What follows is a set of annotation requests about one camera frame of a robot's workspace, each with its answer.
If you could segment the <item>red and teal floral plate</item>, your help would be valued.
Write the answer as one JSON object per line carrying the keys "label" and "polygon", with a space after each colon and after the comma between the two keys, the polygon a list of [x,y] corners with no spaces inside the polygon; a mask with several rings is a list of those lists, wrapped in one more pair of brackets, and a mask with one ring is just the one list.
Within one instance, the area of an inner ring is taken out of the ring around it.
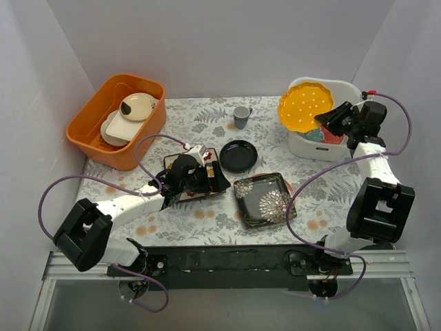
{"label": "red and teal floral plate", "polygon": [[324,128],[323,126],[320,126],[319,128],[316,128],[314,130],[310,130],[306,133],[300,133],[299,135],[309,141],[336,145],[341,145],[342,142],[345,140],[344,136],[336,136],[330,133],[330,131],[328,131],[328,129]]}

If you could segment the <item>yellow dotted scalloped plate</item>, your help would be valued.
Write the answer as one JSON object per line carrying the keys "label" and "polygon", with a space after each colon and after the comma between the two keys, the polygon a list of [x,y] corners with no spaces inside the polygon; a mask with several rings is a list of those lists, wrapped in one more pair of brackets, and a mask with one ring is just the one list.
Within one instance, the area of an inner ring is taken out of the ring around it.
{"label": "yellow dotted scalloped plate", "polygon": [[290,87],[280,98],[278,117],[292,132],[308,133],[321,126],[315,116],[333,109],[331,90],[319,82],[305,81]]}

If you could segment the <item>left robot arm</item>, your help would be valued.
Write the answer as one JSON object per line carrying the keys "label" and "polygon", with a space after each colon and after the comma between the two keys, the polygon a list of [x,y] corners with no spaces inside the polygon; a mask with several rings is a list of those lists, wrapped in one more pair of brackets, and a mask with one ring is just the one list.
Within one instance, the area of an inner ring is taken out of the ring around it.
{"label": "left robot arm", "polygon": [[106,263],[124,267],[129,274],[138,276],[146,269],[148,252],[134,239],[111,238],[115,227],[164,210],[178,203],[184,193],[208,197],[223,193],[230,185],[218,161],[205,163],[203,159],[180,154],[171,168],[159,172],[139,192],[107,201],[77,201],[53,242],[80,272]]}

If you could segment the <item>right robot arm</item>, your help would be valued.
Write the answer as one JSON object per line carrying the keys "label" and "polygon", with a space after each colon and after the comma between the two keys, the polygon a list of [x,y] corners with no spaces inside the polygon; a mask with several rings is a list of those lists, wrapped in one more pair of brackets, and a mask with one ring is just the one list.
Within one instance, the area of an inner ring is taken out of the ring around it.
{"label": "right robot arm", "polygon": [[323,237],[325,250],[312,256],[312,267],[327,274],[343,266],[347,255],[375,243],[395,243],[401,237],[415,199],[413,188],[402,185],[393,174],[378,136],[387,115],[386,106],[348,101],[314,118],[335,136],[347,137],[347,147],[364,178],[347,214],[345,228]]}

